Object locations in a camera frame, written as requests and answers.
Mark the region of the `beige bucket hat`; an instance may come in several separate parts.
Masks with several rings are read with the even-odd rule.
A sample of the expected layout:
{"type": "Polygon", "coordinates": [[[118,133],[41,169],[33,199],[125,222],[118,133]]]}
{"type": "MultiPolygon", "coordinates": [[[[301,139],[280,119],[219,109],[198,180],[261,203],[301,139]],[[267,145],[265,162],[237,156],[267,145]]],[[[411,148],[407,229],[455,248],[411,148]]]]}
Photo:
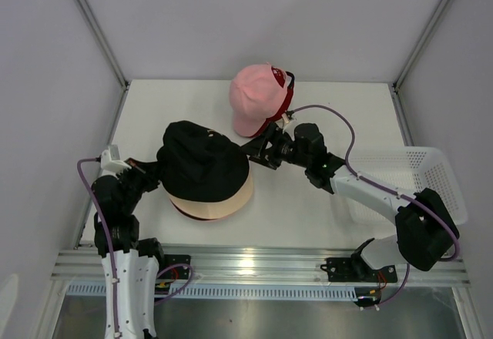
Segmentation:
{"type": "Polygon", "coordinates": [[[243,208],[253,195],[253,175],[251,172],[240,189],[230,198],[219,202],[199,202],[183,200],[167,193],[171,204],[177,205],[184,212],[203,219],[216,219],[231,216],[243,208]]]}

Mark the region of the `black hat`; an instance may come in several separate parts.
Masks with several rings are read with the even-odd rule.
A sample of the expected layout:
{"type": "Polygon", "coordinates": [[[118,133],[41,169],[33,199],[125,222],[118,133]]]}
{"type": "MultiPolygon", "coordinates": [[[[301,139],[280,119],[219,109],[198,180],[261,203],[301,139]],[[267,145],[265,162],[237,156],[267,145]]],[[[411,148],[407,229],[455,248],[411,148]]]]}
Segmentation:
{"type": "Polygon", "coordinates": [[[207,221],[207,219],[203,219],[203,218],[200,218],[200,217],[197,217],[197,216],[193,216],[193,215],[190,215],[186,212],[184,212],[183,210],[181,210],[177,205],[173,204],[174,208],[182,215],[184,215],[185,217],[188,217],[192,220],[198,220],[198,221],[207,221]]]}

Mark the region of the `red baseball cap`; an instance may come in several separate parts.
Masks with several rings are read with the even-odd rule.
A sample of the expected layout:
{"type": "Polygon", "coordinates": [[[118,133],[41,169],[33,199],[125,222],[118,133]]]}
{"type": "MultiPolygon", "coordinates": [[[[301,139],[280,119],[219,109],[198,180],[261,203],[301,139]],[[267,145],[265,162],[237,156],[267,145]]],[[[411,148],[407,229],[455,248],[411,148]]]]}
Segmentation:
{"type": "Polygon", "coordinates": [[[293,93],[287,91],[286,79],[286,71],[272,65],[251,65],[246,69],[243,135],[257,135],[266,123],[279,120],[288,110],[293,93]]]}

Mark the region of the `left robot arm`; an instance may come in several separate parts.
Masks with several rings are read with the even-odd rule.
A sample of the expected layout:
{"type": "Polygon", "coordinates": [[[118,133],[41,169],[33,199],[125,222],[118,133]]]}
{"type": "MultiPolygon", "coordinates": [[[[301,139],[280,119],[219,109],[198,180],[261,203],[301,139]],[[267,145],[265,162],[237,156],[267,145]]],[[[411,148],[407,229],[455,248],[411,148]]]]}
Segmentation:
{"type": "Polygon", "coordinates": [[[128,159],[92,185],[95,244],[106,283],[106,338],[156,338],[154,283],[166,269],[155,238],[139,238],[134,210],[159,180],[155,163],[128,159]]]}

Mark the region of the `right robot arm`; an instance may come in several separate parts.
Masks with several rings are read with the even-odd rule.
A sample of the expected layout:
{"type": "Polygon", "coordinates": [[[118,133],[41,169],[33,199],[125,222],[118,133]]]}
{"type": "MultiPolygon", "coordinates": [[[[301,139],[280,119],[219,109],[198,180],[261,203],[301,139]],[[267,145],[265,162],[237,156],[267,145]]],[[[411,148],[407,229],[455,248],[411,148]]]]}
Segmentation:
{"type": "Polygon", "coordinates": [[[327,150],[313,123],[300,124],[293,135],[271,123],[241,150],[249,160],[272,170],[282,163],[299,166],[316,188],[360,203],[394,224],[395,235],[369,239],[353,252],[350,268],[359,280],[369,280],[395,264],[429,271],[446,259],[448,250],[459,252],[458,228],[436,191],[411,192],[357,173],[348,159],[327,150]]]}

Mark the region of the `light pink hat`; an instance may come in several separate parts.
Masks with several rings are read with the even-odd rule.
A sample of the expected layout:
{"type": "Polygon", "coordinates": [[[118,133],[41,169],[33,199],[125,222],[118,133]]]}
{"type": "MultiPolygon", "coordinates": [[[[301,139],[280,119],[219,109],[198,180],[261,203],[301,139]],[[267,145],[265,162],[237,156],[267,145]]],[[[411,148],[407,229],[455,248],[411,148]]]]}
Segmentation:
{"type": "Polygon", "coordinates": [[[249,65],[230,83],[229,101],[236,134],[258,136],[281,119],[293,98],[294,74],[271,64],[249,65]]]}

